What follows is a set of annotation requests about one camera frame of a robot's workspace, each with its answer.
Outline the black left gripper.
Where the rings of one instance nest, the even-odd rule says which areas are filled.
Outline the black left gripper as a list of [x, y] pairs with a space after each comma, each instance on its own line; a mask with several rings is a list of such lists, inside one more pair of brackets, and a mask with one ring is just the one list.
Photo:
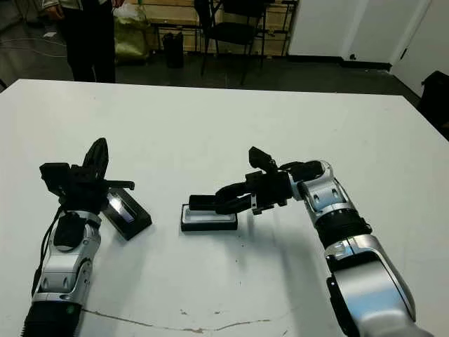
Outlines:
[[107, 207], [111, 188], [134, 190], [132, 180], [107, 180], [109, 163], [107, 140], [98, 138], [87, 151], [83, 166], [71, 165], [58, 183], [60, 203], [67, 211], [89, 211], [99, 214]]

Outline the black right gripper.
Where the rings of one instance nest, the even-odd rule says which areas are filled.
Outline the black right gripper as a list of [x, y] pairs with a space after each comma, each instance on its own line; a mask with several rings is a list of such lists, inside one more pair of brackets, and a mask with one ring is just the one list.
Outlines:
[[[240, 197], [250, 193], [250, 197]], [[260, 215], [275, 204], [285, 206], [292, 197], [290, 178], [285, 171], [263, 173], [257, 171], [246, 175], [246, 182], [232, 183], [215, 193], [218, 201], [215, 205], [218, 214], [235, 214], [251, 208], [253, 215]]]

